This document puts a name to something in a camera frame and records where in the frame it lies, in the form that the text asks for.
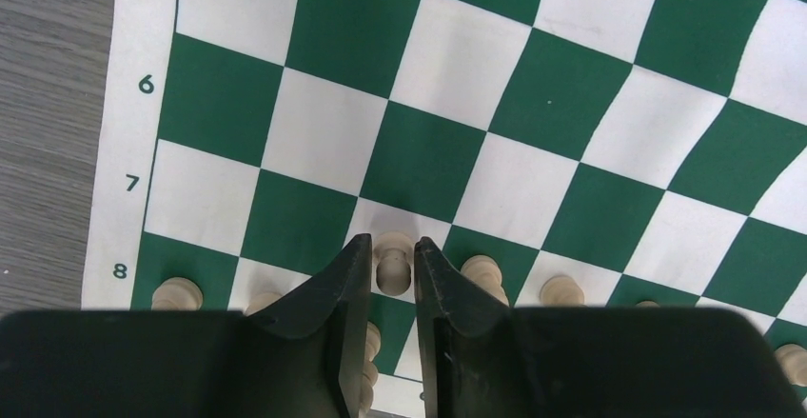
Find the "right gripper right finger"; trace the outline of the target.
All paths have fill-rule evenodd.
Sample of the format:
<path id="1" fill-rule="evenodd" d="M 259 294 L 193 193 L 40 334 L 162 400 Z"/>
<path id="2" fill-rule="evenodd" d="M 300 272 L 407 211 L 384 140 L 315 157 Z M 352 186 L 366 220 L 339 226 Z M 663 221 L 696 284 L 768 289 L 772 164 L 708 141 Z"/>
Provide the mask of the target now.
<path id="1" fill-rule="evenodd" d="M 758 330 L 724 308 L 511 308 L 432 239 L 414 249 L 429 417 L 802 417 Z"/>

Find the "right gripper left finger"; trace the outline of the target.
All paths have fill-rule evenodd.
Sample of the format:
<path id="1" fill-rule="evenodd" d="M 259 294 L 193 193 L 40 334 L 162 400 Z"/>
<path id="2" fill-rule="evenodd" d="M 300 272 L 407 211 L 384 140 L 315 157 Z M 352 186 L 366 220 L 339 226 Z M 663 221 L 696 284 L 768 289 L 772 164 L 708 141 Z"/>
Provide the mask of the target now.
<path id="1" fill-rule="evenodd" d="M 1 321 L 5 417 L 355 417 L 371 237 L 270 306 L 26 310 Z"/>

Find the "light wooden pawn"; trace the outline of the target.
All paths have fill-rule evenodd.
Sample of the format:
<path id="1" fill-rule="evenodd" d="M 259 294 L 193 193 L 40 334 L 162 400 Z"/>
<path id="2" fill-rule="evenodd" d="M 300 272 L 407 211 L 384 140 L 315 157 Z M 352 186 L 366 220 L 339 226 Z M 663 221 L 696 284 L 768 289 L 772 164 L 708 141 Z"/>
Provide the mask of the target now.
<path id="1" fill-rule="evenodd" d="M 504 305 L 509 305 L 509 300 L 502 287 L 501 269 L 491 257 L 472 256 L 463 263 L 461 274 Z"/>
<path id="2" fill-rule="evenodd" d="M 652 300 L 645 300 L 636 303 L 637 308 L 659 308 L 660 304 L 652 301 Z"/>
<path id="3" fill-rule="evenodd" d="M 411 285 L 414 241 L 405 233 L 390 231 L 374 240 L 376 284 L 390 296 L 404 294 Z"/>
<path id="4" fill-rule="evenodd" d="M 558 275 L 547 280 L 539 293 L 540 302 L 548 307 L 584 307 L 585 294 L 570 276 Z"/>

